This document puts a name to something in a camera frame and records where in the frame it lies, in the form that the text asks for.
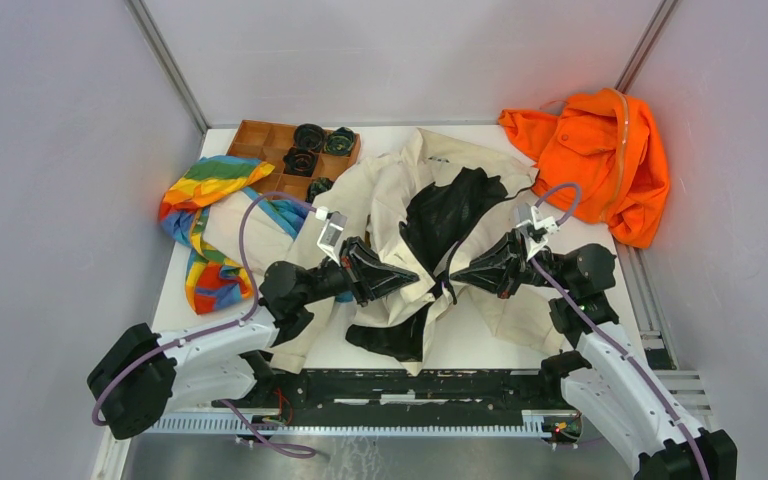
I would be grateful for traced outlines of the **beige zip jacket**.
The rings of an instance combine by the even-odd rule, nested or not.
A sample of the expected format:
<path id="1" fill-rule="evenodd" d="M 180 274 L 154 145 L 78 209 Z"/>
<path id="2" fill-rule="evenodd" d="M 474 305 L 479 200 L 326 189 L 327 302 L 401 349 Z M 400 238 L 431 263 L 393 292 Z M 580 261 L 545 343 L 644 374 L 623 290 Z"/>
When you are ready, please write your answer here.
<path id="1" fill-rule="evenodd" d="M 469 299 L 496 338 L 558 352 L 565 342 L 542 296 L 523 288 L 501 299 L 454 280 L 512 229 L 515 207 L 537 177 L 530 161 L 425 129 L 342 173 L 314 205 L 345 215 L 346 237 L 365 238 L 384 263 L 417 276 L 361 307 L 347 341 L 417 374 L 439 347 L 439 324 Z"/>

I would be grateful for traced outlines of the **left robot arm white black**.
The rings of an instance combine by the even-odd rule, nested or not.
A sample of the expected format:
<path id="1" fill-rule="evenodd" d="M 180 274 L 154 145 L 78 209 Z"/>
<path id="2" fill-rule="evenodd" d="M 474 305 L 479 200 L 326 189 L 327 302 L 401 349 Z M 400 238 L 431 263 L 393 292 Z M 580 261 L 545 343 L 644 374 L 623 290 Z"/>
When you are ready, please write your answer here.
<path id="1" fill-rule="evenodd" d="M 313 314 L 307 305 L 345 292 L 365 305 L 418 279 L 382 262 L 358 237 L 313 268 L 277 261 L 242 315 L 177 331 L 155 332 L 146 323 L 127 328 L 88 375 L 92 422 L 123 440 L 165 414 L 202 403 L 241 398 L 263 406 L 275 382 L 261 353 L 308 327 Z"/>

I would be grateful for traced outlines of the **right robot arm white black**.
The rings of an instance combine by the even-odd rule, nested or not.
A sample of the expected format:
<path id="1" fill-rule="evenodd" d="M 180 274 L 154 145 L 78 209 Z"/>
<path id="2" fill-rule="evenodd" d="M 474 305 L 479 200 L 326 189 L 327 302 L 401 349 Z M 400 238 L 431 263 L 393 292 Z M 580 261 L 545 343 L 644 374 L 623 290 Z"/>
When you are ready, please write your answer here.
<path id="1" fill-rule="evenodd" d="M 522 285 L 558 292 L 550 319 L 573 349 L 542 361 L 540 400 L 583 413 L 636 479 L 736 478 L 738 449 L 728 433 L 699 422 L 633 353 L 605 294 L 616 284 L 615 255 L 600 244 L 530 253 L 529 241 L 514 229 L 450 277 L 500 299 Z"/>

